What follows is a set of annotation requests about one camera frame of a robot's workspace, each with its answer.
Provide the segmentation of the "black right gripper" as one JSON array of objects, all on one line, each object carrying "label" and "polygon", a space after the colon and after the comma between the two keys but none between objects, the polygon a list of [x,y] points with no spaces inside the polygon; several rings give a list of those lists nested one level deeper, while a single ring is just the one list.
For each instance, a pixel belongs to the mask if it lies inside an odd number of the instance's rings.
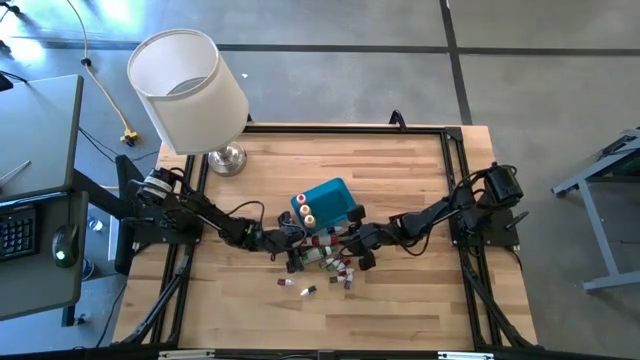
[{"label": "black right gripper", "polygon": [[356,205],[346,213],[347,224],[343,226],[343,235],[351,235],[349,249],[351,257],[356,257],[358,267],[367,271],[376,266],[373,250],[381,246],[396,244],[397,235],[391,224],[367,223],[362,225],[366,217],[363,205]]}]

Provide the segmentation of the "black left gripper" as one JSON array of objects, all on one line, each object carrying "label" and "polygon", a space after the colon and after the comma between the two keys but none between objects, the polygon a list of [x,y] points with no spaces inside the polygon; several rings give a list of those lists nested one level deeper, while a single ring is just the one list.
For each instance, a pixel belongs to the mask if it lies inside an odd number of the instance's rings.
[{"label": "black left gripper", "polygon": [[303,252],[295,248],[306,237],[306,229],[295,223],[289,211],[278,217],[279,228],[264,230],[257,242],[259,251],[277,255],[287,254],[286,270],[288,273],[301,272],[305,269],[302,261]]}]

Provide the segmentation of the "large dark red bottle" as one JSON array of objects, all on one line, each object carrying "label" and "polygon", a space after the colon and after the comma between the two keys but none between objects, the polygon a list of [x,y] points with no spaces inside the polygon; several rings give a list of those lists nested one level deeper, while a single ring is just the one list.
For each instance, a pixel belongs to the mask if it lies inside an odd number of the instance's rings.
[{"label": "large dark red bottle", "polygon": [[319,247],[337,245],[339,237],[336,234],[313,235],[300,242],[300,247]]}]

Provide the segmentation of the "large green food coloring bottle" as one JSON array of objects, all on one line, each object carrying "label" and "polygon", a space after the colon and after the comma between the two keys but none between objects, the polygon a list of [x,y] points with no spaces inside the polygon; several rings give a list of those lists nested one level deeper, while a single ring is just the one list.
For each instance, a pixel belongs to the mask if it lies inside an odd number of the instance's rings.
[{"label": "large green food coloring bottle", "polygon": [[306,250],[301,254],[301,262],[303,265],[322,260],[336,251],[334,246],[321,246]]}]

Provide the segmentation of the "teal plastic bin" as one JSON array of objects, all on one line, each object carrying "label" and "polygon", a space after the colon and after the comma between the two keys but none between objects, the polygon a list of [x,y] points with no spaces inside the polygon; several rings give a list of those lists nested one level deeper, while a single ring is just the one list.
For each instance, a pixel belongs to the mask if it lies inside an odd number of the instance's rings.
[{"label": "teal plastic bin", "polygon": [[342,178],[334,178],[303,192],[306,205],[311,209],[315,226],[307,228],[318,232],[329,227],[346,228],[347,213],[356,207],[355,200]]}]

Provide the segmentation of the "white-shade silver table lamp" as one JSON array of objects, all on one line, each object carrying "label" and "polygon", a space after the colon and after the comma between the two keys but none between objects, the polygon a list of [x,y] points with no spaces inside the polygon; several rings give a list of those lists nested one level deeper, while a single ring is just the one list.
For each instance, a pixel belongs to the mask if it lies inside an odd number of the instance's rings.
[{"label": "white-shade silver table lamp", "polygon": [[127,75],[172,151],[204,154],[220,176],[244,169],[248,156],[236,139],[250,117],[248,99],[208,35],[192,29],[159,32],[134,50]]}]

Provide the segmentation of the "black desk support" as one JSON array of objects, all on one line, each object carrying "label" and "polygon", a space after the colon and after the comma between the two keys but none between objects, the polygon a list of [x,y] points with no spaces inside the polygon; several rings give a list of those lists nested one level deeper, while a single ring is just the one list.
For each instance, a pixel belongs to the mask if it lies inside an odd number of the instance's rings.
[{"label": "black desk support", "polygon": [[89,203],[112,215],[118,221],[115,270],[128,275],[134,257],[134,220],[142,218],[142,205],[136,197],[134,182],[142,182],[144,176],[126,155],[115,159],[118,176],[118,195],[113,195],[88,176],[74,169],[71,189],[89,195]]}]

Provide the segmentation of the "black computer mouse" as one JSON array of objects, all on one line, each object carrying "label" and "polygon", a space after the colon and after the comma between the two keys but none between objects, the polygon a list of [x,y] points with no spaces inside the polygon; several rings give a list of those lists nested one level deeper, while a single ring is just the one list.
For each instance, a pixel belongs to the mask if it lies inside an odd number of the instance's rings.
[{"label": "black computer mouse", "polygon": [[75,224],[62,225],[54,232],[52,256],[58,267],[69,268],[76,264],[79,258],[78,234]]}]

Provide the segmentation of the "grey metal table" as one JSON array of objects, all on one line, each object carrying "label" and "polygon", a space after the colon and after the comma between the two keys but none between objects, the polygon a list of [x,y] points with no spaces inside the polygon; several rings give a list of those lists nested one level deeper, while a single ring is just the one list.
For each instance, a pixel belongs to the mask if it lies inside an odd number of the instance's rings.
[{"label": "grey metal table", "polygon": [[637,180],[640,183],[640,176],[613,175],[614,169],[618,166],[627,165],[632,160],[640,158],[640,126],[622,130],[620,134],[620,138],[600,150],[593,163],[551,188],[552,194],[557,198],[562,198],[574,190],[580,193],[604,260],[607,275],[585,281],[583,288],[586,292],[640,284],[640,270],[630,272],[620,270],[605,231],[604,220],[598,212],[590,188],[591,184],[598,182],[631,184]]}]

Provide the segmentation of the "dark grey desk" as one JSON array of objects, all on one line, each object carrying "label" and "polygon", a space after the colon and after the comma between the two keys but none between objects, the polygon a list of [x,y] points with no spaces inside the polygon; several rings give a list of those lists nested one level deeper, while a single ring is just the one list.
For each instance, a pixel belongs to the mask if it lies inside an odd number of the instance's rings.
[{"label": "dark grey desk", "polygon": [[[38,252],[0,262],[0,321],[77,303],[82,282],[88,202],[86,193],[76,192],[9,205],[35,206]],[[52,256],[52,238],[65,224],[78,226],[79,258],[74,266],[60,268]]]}]

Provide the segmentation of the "black keyboard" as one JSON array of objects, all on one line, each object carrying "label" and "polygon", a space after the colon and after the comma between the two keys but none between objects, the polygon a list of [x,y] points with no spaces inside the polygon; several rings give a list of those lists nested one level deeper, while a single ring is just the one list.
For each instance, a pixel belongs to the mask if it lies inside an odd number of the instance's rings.
[{"label": "black keyboard", "polygon": [[0,208],[0,262],[34,255],[37,211],[34,205]]}]

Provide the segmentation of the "silver pen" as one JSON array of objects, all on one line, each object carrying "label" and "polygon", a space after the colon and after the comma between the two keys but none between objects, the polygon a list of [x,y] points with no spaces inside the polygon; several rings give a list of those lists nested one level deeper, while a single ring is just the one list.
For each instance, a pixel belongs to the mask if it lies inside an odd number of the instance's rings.
[{"label": "silver pen", "polygon": [[8,183],[13,177],[15,177],[21,171],[23,171],[30,164],[31,164],[31,161],[27,160],[24,163],[22,163],[19,166],[17,166],[16,168],[10,170],[8,173],[0,176],[0,187],[4,186],[6,183]]}]

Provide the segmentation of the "silver frame bracket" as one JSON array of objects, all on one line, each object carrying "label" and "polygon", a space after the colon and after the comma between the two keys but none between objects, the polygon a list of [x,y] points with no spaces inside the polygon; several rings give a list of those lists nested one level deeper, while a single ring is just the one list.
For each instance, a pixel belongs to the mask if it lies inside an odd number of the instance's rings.
[{"label": "silver frame bracket", "polygon": [[161,351],[157,360],[206,360],[215,358],[215,352],[206,349]]},{"label": "silver frame bracket", "polygon": [[492,353],[439,351],[438,360],[495,360]]}]

